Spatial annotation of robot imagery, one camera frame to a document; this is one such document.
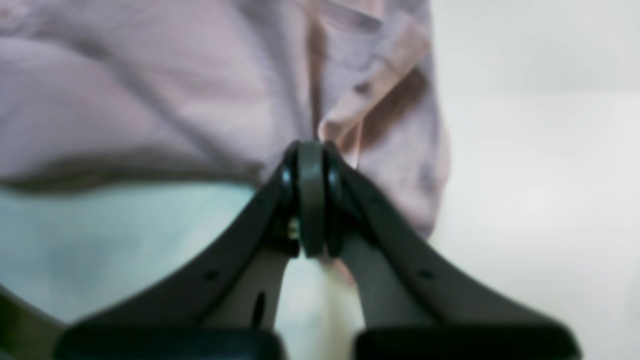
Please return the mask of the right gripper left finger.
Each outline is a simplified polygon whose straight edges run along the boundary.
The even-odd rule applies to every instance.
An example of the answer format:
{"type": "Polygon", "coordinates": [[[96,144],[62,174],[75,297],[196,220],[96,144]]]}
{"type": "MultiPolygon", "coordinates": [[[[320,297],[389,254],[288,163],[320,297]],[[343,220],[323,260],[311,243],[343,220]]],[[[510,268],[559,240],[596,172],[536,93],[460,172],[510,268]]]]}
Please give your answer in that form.
{"type": "Polygon", "coordinates": [[[274,331],[301,143],[224,232],[187,264],[66,330],[55,360],[286,360],[274,331]]]}

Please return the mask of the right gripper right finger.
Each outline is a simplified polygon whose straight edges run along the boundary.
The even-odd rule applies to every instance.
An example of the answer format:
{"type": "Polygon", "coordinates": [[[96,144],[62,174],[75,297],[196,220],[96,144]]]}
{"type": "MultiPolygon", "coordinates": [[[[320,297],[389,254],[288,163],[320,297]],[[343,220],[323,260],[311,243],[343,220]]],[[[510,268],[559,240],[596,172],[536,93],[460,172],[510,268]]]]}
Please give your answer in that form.
{"type": "Polygon", "coordinates": [[[330,256],[358,285],[355,360],[580,360],[562,322],[457,268],[409,226],[333,143],[324,145],[330,256]]]}

